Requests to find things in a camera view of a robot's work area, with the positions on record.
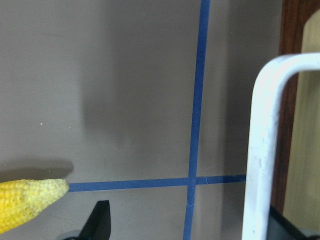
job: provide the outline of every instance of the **wooden panel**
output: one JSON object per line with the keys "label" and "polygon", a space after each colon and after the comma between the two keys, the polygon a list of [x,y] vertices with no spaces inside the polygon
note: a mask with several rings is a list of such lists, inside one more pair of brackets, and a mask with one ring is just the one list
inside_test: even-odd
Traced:
{"label": "wooden panel", "polygon": [[[320,0],[283,0],[279,54],[301,52],[302,35],[306,21],[320,8]],[[283,211],[290,157],[292,129],[295,114],[298,75],[287,83],[282,96],[274,181],[271,204]]]}
{"label": "wooden panel", "polygon": [[[320,10],[305,24],[302,52],[320,52]],[[298,77],[283,214],[320,231],[320,72]]]}

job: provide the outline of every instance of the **blue tape line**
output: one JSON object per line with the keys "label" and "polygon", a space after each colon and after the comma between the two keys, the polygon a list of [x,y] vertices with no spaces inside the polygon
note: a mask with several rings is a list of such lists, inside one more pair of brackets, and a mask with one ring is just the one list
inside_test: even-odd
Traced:
{"label": "blue tape line", "polygon": [[185,186],[188,178],[70,183],[69,192]]}
{"label": "blue tape line", "polygon": [[186,208],[185,208],[183,240],[191,239],[192,221],[193,221],[193,215],[194,215],[200,121],[201,121],[201,105],[202,105],[202,93],[203,93],[204,75],[205,75],[209,11],[210,11],[210,0],[201,0],[198,42],[197,42],[196,61],[195,61],[194,90],[193,90],[193,108],[192,108],[189,171],[188,171],[189,185],[188,185]]}
{"label": "blue tape line", "polygon": [[[245,182],[246,175],[229,176],[198,176],[195,179],[196,185],[226,184]],[[78,182],[69,184],[69,192],[88,192],[88,191],[106,191],[117,189],[141,189],[141,188],[160,188],[160,187],[178,187],[190,186],[189,178],[163,178],[147,180],[127,180],[127,181],[102,181],[102,182]],[[195,191],[188,191],[189,199],[195,195]]]}

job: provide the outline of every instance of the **black plastic piece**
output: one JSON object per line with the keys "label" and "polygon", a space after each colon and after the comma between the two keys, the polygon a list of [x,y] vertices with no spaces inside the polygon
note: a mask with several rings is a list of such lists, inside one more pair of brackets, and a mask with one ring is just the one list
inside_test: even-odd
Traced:
{"label": "black plastic piece", "polygon": [[317,240],[320,236],[306,237],[298,228],[270,207],[266,240]]}
{"label": "black plastic piece", "polygon": [[65,240],[109,240],[111,235],[110,204],[108,200],[98,201],[77,237]]}

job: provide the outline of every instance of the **blue tape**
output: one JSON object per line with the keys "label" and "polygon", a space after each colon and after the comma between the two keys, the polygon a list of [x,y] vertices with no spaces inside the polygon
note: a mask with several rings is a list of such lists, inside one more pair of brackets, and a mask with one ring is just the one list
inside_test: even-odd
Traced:
{"label": "blue tape", "polygon": [[128,180],[128,181],[83,182],[83,183],[70,183],[69,184],[69,187],[70,187],[69,192],[175,187],[175,186],[185,186],[187,184],[188,184],[188,178],[165,178],[165,179]]}
{"label": "blue tape", "polygon": [[[246,175],[229,175],[229,176],[198,176],[195,178],[196,185],[227,184],[245,182]],[[69,184],[69,192],[88,192],[88,191],[106,191],[117,189],[142,189],[142,188],[160,188],[160,187],[179,187],[191,186],[190,179],[184,178],[163,178],[147,180],[127,180],[127,181],[102,181],[102,182],[78,182]],[[188,189],[191,201],[187,206],[192,206],[195,188]]]}
{"label": "blue tape", "polygon": [[191,122],[190,154],[189,154],[189,185],[185,207],[185,219],[183,229],[183,240],[191,239],[192,221],[194,215],[196,177],[198,165],[198,149],[201,121],[201,105],[205,75],[205,61],[207,48],[208,23],[210,12],[210,0],[201,0],[198,42],[195,61],[195,76],[193,90],[193,108]]}

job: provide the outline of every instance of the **floor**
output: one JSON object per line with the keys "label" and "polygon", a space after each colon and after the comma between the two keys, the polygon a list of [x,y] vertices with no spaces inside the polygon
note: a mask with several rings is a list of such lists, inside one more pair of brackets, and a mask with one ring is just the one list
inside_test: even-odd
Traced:
{"label": "floor", "polygon": [[111,240],[240,239],[251,92],[281,2],[2,1],[0,181],[70,192],[0,239],[75,236],[99,200]]}

